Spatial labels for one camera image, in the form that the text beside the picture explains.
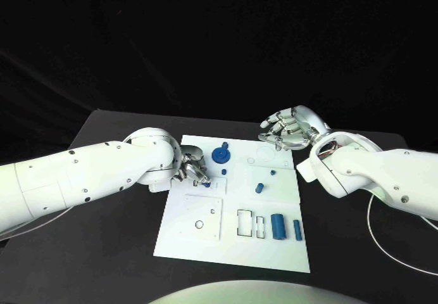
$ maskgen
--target robotic hand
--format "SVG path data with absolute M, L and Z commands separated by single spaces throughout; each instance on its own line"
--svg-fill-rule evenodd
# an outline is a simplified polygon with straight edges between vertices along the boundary
M 109 141 L 0 166 L 0 232 L 48 213 L 129 189 L 137 182 L 152 192 L 171 189 L 171 180 L 208 185 L 204 151 L 181 146 L 155 128 L 123 142 Z
M 270 132 L 258 138 L 279 151 L 313 145 L 309 159 L 297 165 L 307 182 L 318 179 L 338 198 L 365 189 L 394 208 L 438 220 L 437 154 L 410 149 L 382 151 L 359 134 L 333 132 L 306 106 L 277 112 L 261 127 L 270 124 Z

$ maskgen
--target blue object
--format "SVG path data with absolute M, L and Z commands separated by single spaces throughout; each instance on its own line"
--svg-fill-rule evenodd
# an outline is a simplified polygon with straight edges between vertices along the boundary
M 258 184 L 258 187 L 256 188 L 256 192 L 261 193 L 263 192 L 263 183 Z
M 299 220 L 294 220 L 294 230 L 296 230 L 296 239 L 297 239 L 297 241 L 302 241 L 303 237 L 302 237 L 302 228 L 300 228 Z
M 273 238 L 286 239 L 286 219 L 283 214 L 271 214 Z
M 231 160 L 231 152 L 228 150 L 228 142 L 222 143 L 221 148 L 214 149 L 212 159 L 217 163 L 227 163 Z

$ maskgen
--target cable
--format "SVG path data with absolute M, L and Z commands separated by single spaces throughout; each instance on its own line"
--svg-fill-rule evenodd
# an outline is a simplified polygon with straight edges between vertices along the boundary
M 431 221 L 426 218 L 426 217 L 421 217 L 424 219 L 424 221 L 434 227 L 434 229 L 438 230 L 438 227 L 431 223 Z
M 380 244 L 380 242 L 378 242 L 378 240 L 377 240 L 377 237 L 375 237 L 375 235 L 374 235 L 374 233 L 372 233 L 372 226 L 371 226 L 371 209 L 372 209 L 372 199 L 374 199 L 374 198 L 375 198 L 375 195 L 372 195 L 372 198 L 369 199 L 369 205 L 368 205 L 368 230 L 369 230 L 369 234 L 372 235 L 372 239 L 374 239 L 377 245 L 380 246 L 380 248 L 381 248 L 381 250 L 384 251 L 384 253 L 387 254 L 387 256 L 391 257 L 391 259 L 394 259 L 394 261 L 397 261 L 398 263 L 401 263 L 404 266 L 410 267 L 411 269 L 424 272 L 426 274 L 431 274 L 431 275 L 434 275 L 434 276 L 438 276 L 438 274 L 437 274 L 436 272 L 426 271 L 426 270 L 423 270 L 423 269 L 420 269 L 420 268 L 417 268 L 417 267 L 408 265 L 408 264 L 404 263 L 403 261 L 400 261 L 400 260 L 398 260 L 387 251 L 385 251 L 385 249 L 382 248 L 382 246 L 381 246 L 381 244 Z
M 71 207 L 63 214 L 60 214 L 57 217 L 54 217 L 51 220 L 48 220 L 48 222 L 45 222 L 42 225 L 34 227 L 32 229 L 29 229 L 29 230 L 21 232 L 19 234 L 16 234 L 16 235 L 14 235 L 14 236 L 8 236 L 8 237 L 5 237 L 3 239 L 0 239 L 0 242 L 2 242 L 3 240 L 6 240 L 6 239 L 15 238 L 16 236 L 21 236 L 22 234 L 25 234 L 25 233 L 28 233 L 28 232 L 32 232 L 35 229 L 44 227 L 48 223 L 52 223 L 63 215 L 67 214 L 67 212 L 68 212 L 71 209 L 73 209 L 73 207 Z

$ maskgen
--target circular hole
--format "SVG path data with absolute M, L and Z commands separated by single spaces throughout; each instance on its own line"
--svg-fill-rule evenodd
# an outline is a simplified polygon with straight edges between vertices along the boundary
M 204 221 L 202 220 L 198 220 L 197 223 L 195 223 L 195 227 L 198 229 L 201 229 L 204 227 Z

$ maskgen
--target rectangular slot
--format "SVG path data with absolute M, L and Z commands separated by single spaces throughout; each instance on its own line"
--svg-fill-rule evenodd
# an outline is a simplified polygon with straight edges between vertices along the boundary
M 258 230 L 256 231 L 256 236 L 258 239 L 266 238 L 266 219 L 263 217 L 256 217 L 256 223 L 258 226 Z
M 253 211 L 238 210 L 238 235 L 253 237 Z

